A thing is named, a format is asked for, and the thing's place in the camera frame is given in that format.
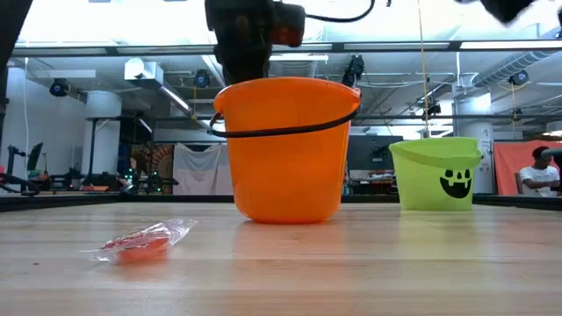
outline pillar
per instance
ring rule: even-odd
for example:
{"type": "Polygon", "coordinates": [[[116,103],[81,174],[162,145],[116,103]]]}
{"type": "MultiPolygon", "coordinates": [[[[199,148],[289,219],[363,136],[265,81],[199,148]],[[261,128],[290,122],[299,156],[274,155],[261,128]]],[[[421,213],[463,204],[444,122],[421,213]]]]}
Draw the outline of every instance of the pillar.
{"type": "MultiPolygon", "coordinates": [[[[86,118],[117,117],[121,115],[121,97],[108,91],[88,92],[86,118]]],[[[121,123],[100,119],[96,126],[94,163],[92,173],[117,173],[119,159],[119,133],[121,123]]],[[[90,167],[90,143],[92,122],[87,121],[84,130],[82,173],[88,175],[90,167]]]]}
{"type": "MultiPolygon", "coordinates": [[[[489,92],[475,96],[455,96],[456,115],[491,114],[492,98],[489,92]]],[[[484,158],[474,170],[474,193],[494,193],[494,127],[486,119],[455,119],[455,135],[473,137],[479,141],[484,158]]]]}

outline table surface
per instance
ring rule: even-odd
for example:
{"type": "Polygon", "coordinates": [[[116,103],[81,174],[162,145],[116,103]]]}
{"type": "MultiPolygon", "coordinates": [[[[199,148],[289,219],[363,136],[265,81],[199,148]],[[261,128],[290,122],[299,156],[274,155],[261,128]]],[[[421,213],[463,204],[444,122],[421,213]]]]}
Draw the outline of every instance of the table surface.
{"type": "Polygon", "coordinates": [[[562,213],[343,205],[329,222],[258,225],[229,204],[0,213],[5,315],[554,315],[562,213]],[[199,224],[169,259],[120,267],[81,250],[161,219],[199,224]]]}

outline orange bucket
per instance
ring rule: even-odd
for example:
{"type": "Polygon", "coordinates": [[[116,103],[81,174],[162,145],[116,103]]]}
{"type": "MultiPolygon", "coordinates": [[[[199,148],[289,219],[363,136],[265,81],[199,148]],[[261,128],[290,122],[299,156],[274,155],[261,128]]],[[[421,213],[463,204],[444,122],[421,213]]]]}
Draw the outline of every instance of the orange bucket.
{"type": "Polygon", "coordinates": [[[238,210],[256,222],[303,224],[340,204],[349,121],[360,92],[312,78],[237,83],[215,98],[224,116],[238,210]]]}

